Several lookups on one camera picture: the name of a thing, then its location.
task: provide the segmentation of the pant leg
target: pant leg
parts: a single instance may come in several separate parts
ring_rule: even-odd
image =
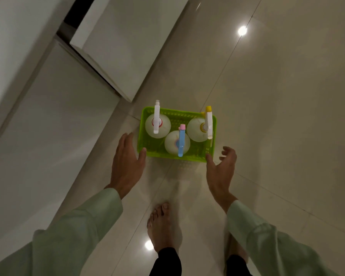
[[[150,276],[181,276],[181,262],[174,248],[167,247],[159,251]]]
[[[226,261],[226,276],[251,276],[251,274],[241,256],[231,255]]]

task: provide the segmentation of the bare foot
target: bare foot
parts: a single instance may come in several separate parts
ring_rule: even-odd
[[[170,204],[157,205],[147,222],[147,233],[158,253],[166,247],[173,247],[170,230]]]
[[[230,234],[229,237],[229,247],[228,247],[228,254],[226,259],[228,259],[231,255],[238,255],[241,256],[246,263],[248,263],[248,254],[243,249],[242,246],[240,246],[239,242]]]

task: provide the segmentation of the sleeve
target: sleeve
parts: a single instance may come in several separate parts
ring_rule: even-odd
[[[231,204],[227,218],[230,233],[247,251],[261,275],[337,275],[311,247],[277,231],[240,201]]]
[[[122,211],[118,192],[102,190],[2,260],[0,275],[79,275]]]

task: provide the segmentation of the tile floor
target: tile floor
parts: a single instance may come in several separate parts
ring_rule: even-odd
[[[248,32],[240,37],[242,25]],[[55,217],[109,181],[117,141],[161,106],[218,119],[238,154],[231,191],[345,275],[345,0],[190,0],[133,103],[121,101]],[[222,275],[225,215],[205,165],[148,158],[82,275],[148,275],[152,207],[169,200],[183,275]],[[253,263],[248,264],[258,275]]]

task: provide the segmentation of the cabinet door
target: cabinet door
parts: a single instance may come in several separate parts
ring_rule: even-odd
[[[95,0],[70,44],[132,101],[188,0]]]
[[[120,99],[56,41],[28,84],[0,137],[0,260],[49,225]]]

